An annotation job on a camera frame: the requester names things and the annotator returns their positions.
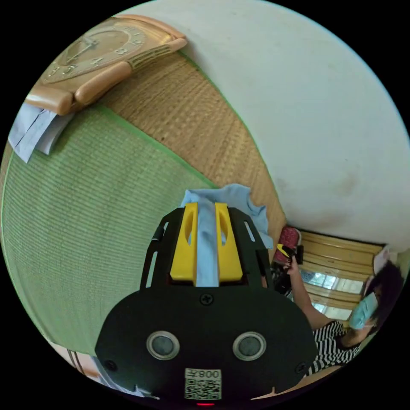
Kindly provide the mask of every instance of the person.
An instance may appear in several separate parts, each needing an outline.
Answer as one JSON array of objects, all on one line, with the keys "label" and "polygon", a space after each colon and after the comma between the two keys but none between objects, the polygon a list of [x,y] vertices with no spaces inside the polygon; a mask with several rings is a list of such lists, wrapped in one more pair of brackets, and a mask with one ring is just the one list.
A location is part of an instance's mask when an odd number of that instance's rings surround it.
[{"label": "person", "polygon": [[388,261],[364,291],[362,300],[352,311],[349,329],[338,320],[330,319],[313,307],[305,289],[295,257],[286,265],[292,285],[293,300],[306,315],[317,345],[317,356],[302,380],[281,393],[272,392],[258,398],[270,397],[307,386],[349,363],[360,350],[361,343],[378,331],[385,322],[404,285],[400,270]]}]

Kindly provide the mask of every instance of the paper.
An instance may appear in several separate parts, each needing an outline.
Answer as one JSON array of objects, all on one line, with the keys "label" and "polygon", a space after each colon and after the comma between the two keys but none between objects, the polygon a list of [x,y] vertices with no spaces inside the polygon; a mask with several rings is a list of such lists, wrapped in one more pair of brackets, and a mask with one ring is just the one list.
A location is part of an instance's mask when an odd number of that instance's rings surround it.
[{"label": "paper", "polygon": [[25,163],[34,149],[48,155],[73,115],[59,116],[55,112],[23,104],[10,130],[9,143]]},{"label": "paper", "polygon": [[57,115],[47,127],[44,134],[40,137],[39,142],[35,146],[35,149],[49,155],[54,143],[57,141],[64,128],[74,117],[74,113],[67,115]]},{"label": "paper", "polygon": [[373,259],[373,271],[378,274],[381,268],[391,259],[390,246],[386,245]]}]

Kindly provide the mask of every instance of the black and white striped shirt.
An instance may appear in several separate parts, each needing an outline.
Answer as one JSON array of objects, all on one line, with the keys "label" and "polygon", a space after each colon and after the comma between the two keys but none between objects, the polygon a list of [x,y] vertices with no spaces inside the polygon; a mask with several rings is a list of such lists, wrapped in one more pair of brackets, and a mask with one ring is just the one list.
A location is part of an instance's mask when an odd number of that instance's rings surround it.
[{"label": "black and white striped shirt", "polygon": [[313,331],[317,345],[317,356],[305,376],[332,366],[343,366],[349,363],[358,353],[360,344],[344,347],[340,341],[346,329],[337,320],[329,322]]}]

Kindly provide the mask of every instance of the light blue towel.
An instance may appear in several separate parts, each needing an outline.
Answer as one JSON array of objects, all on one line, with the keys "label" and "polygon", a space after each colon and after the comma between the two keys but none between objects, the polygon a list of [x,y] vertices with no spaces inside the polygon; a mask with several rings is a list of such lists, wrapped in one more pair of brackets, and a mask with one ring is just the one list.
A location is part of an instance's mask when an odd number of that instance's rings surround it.
[{"label": "light blue towel", "polygon": [[218,287],[217,227],[215,203],[221,202],[249,215],[265,246],[273,248],[273,239],[268,235],[266,206],[255,206],[250,199],[251,189],[239,184],[221,189],[187,190],[181,207],[198,202],[198,254],[196,268],[197,287]]}]

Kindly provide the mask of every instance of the label sticker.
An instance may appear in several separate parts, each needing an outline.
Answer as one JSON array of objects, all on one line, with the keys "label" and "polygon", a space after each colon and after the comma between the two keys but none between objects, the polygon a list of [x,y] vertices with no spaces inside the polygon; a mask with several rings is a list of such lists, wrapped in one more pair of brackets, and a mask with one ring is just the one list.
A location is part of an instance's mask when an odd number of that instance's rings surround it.
[{"label": "label sticker", "polygon": [[185,369],[185,398],[220,400],[222,373],[220,370]]}]

